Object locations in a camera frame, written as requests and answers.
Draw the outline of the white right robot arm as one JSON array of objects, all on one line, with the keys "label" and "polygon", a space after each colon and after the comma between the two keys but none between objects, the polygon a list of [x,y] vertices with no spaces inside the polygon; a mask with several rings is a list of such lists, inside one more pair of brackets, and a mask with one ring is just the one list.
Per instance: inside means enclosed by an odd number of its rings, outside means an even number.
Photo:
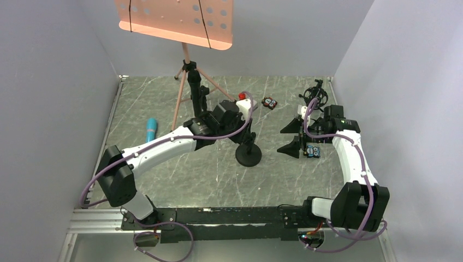
[{"label": "white right robot arm", "polygon": [[323,117],[310,122],[307,106],[281,133],[294,133],[293,140],[277,150],[293,158],[317,158],[315,144],[332,144],[340,161],[344,185],[334,199],[310,196],[297,211],[303,218],[325,221],[331,226],[373,232],[379,228],[390,193],[374,178],[361,145],[360,128],[343,115],[343,107],[330,105]]}]

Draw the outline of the black round-base mic stand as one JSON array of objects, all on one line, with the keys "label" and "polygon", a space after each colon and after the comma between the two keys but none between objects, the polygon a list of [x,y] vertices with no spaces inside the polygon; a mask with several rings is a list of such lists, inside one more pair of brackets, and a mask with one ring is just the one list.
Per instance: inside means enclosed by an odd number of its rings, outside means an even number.
[{"label": "black round-base mic stand", "polygon": [[210,94],[210,89],[204,85],[199,87],[198,102],[199,113],[207,111],[207,96]]}]

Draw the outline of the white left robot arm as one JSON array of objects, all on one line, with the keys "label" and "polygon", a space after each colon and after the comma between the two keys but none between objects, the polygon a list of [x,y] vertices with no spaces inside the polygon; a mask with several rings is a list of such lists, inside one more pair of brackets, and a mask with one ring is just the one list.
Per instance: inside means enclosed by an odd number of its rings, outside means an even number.
[{"label": "white left robot arm", "polygon": [[139,220],[154,215],[155,207],[137,189],[136,178],[176,156],[197,151],[217,140],[245,145],[252,140],[250,125],[257,103],[252,98],[224,100],[212,111],[191,118],[170,133],[139,146],[107,147],[97,169],[97,182],[111,207],[123,207]]}]

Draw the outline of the blue microphone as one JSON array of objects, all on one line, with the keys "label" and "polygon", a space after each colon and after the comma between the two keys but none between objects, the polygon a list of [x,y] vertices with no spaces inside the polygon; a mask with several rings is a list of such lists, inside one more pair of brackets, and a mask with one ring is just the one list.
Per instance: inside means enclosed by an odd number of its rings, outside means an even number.
[{"label": "blue microphone", "polygon": [[151,142],[156,138],[157,121],[155,118],[149,118],[146,125],[146,139],[145,142]]}]

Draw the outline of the small black mic stand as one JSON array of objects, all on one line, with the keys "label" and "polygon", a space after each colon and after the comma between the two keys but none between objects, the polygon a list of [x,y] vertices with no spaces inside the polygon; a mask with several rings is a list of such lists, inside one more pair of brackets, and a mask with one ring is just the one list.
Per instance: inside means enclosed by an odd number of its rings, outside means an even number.
[{"label": "small black mic stand", "polygon": [[262,159],[262,151],[260,147],[255,144],[256,136],[255,132],[251,132],[235,151],[235,158],[242,166],[256,166]]}]

